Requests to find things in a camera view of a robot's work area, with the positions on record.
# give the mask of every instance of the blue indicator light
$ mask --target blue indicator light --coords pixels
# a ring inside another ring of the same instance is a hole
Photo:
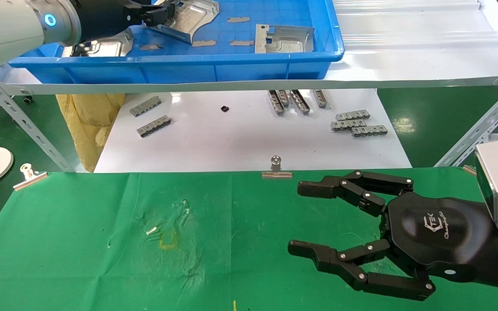
[[[55,16],[53,16],[53,14],[46,14],[44,16],[44,21],[47,24],[47,26],[50,26],[50,27],[57,25],[57,18],[55,18]]]

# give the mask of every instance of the yellow bag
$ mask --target yellow bag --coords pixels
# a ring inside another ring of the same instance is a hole
[[[56,95],[83,167],[93,173],[124,94]]]

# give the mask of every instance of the yellow stain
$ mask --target yellow stain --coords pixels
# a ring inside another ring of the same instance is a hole
[[[165,234],[170,234],[172,236],[172,243],[171,244],[163,244],[163,236]],[[178,242],[176,240],[176,230],[172,230],[172,232],[164,232],[162,236],[160,236],[159,240],[159,248],[161,250],[171,250],[172,248],[176,248],[178,246]]]

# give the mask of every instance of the white table surface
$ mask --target white table surface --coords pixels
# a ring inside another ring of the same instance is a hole
[[[411,167],[375,90],[325,90],[326,109],[301,92],[307,116],[293,105],[277,116],[267,91],[127,95],[95,172],[268,171],[276,155],[284,171]],[[155,95],[162,104],[137,118],[130,114]],[[230,110],[222,112],[223,105]],[[371,114],[368,125],[385,125],[389,133],[353,138],[330,130],[336,114],[361,109]],[[165,114],[172,124],[145,138],[137,134]]]

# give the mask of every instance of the metal clip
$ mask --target metal clip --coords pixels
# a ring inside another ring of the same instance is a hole
[[[32,165],[30,163],[23,164],[20,167],[20,171],[24,174],[24,181],[18,185],[13,186],[13,189],[15,191],[19,191],[20,189],[23,189],[25,187],[28,187],[29,185],[32,185],[34,183],[37,183],[38,181],[41,181],[41,179],[47,178],[46,171],[44,171],[41,174],[38,171],[33,171]]]
[[[270,98],[270,101],[272,102],[272,107],[274,108],[274,111],[276,112],[276,114],[278,114],[279,116],[283,115],[285,110],[284,110],[284,106],[282,106],[282,101],[280,99],[280,96],[278,95],[278,92],[275,90],[269,90],[268,97]]]
[[[263,179],[292,179],[292,172],[282,171],[282,158],[275,155],[274,157],[272,157],[271,162],[271,171],[263,171],[261,173]]]
[[[351,131],[353,137],[378,136],[378,135],[383,136],[387,134],[387,129],[383,125],[354,127],[351,129]]]
[[[328,100],[323,90],[314,90],[314,95],[316,95],[316,100],[318,101],[318,108],[326,108],[328,105]]]
[[[339,132],[340,130],[349,130],[354,127],[365,127],[364,120],[348,120],[348,121],[334,121],[330,123],[330,128],[333,131]]]
[[[162,101],[158,96],[152,97],[137,105],[136,107],[130,109],[130,114],[132,114],[132,116],[139,117],[140,115],[146,113],[149,110],[152,110],[161,103]]]
[[[303,95],[299,92],[299,90],[291,90],[291,96],[293,97],[293,100],[295,101],[295,105],[303,114],[309,114],[310,112],[310,107],[306,103],[305,99],[303,98]]]
[[[287,108],[289,106],[289,92],[286,90],[276,90],[276,94],[278,94],[284,108]]]
[[[168,116],[162,116],[162,117],[154,120],[153,122],[151,122],[145,126],[140,127],[137,130],[137,132],[143,138],[143,137],[151,134],[152,132],[155,132],[158,129],[164,128],[165,126],[167,126],[171,122],[172,122],[172,118],[168,118]]]
[[[335,115],[335,119],[338,121],[360,120],[360,119],[368,119],[368,118],[370,118],[370,114],[366,110],[343,112],[342,114]]]

